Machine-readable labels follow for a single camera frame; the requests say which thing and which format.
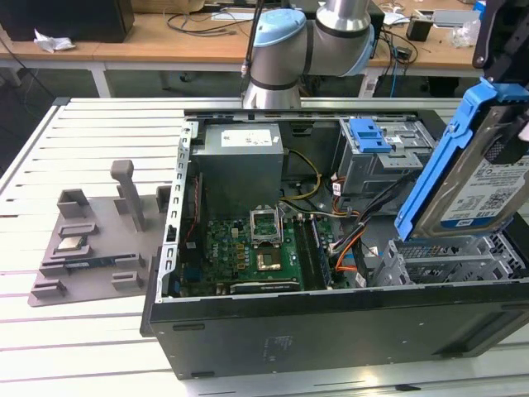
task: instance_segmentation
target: hard drive label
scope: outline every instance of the hard drive label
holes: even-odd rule
[[[483,159],[441,218],[443,227],[480,226],[496,217],[525,184],[529,155],[512,165]]]

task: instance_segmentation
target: chip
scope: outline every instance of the chip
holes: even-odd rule
[[[255,250],[258,271],[281,270],[281,249],[263,247]]]

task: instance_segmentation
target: motherboard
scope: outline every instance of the motherboard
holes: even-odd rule
[[[324,250],[334,239],[328,218],[258,219],[209,221],[203,264],[184,265],[181,292],[210,296],[328,285],[329,265]],[[277,240],[260,239],[276,235]]]

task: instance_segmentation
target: white sticker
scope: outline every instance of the white sticker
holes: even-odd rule
[[[403,143],[403,140],[398,136],[386,136],[384,139],[387,143]]]
[[[272,146],[270,130],[225,130],[222,147]]]
[[[472,224],[473,219],[495,217],[523,187],[528,170],[529,155],[512,165],[493,165],[483,159],[441,221],[462,227]]]
[[[366,258],[370,256],[379,256],[379,248],[377,246],[370,246],[368,253],[364,255]]]
[[[90,267],[88,262],[78,262],[78,263],[67,263],[66,269],[76,269],[78,267]]]
[[[365,288],[365,278],[360,273],[356,273],[355,281],[360,288]]]
[[[332,193],[335,195],[335,196],[338,196],[340,197],[341,196],[341,184],[335,182],[334,184],[332,184]]]

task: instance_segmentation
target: blue drive bracket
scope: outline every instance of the blue drive bracket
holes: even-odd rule
[[[370,118],[351,118],[350,134],[359,144],[362,153],[389,153],[391,146],[382,136],[382,130]]]
[[[424,205],[427,205],[430,193],[441,182],[441,176],[455,153],[471,142],[474,132],[470,129],[470,124],[480,107],[492,99],[498,103],[527,101],[527,91],[518,84],[491,84],[483,78],[478,85],[466,91],[455,115],[446,126],[443,137],[395,219],[398,235],[403,240],[410,237],[414,222],[418,220]]]

